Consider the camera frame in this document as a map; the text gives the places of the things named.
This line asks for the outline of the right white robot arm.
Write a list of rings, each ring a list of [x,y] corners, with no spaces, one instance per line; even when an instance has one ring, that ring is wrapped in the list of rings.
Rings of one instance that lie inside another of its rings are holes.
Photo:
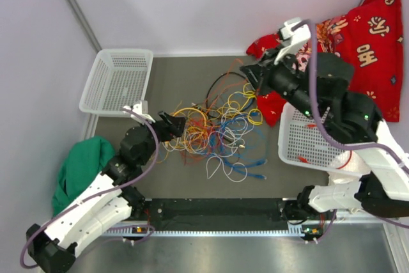
[[[374,100],[349,89],[352,65],[329,53],[312,56],[304,71],[294,62],[294,56],[279,58],[270,49],[241,71],[253,87],[278,93],[313,119],[328,143],[355,152],[369,167],[352,182],[305,187],[297,196],[300,215],[313,219],[329,210],[361,209],[381,219],[407,217],[408,155]]]

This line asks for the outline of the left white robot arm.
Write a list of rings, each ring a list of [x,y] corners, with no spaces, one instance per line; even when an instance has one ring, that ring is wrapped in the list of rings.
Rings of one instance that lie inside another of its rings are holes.
[[[182,136],[186,119],[163,111],[158,113],[159,120],[131,108],[123,111],[138,125],[127,130],[117,154],[66,209],[26,231],[21,267],[67,272],[88,246],[115,224],[143,216],[144,197],[133,185],[154,167],[160,144]]]

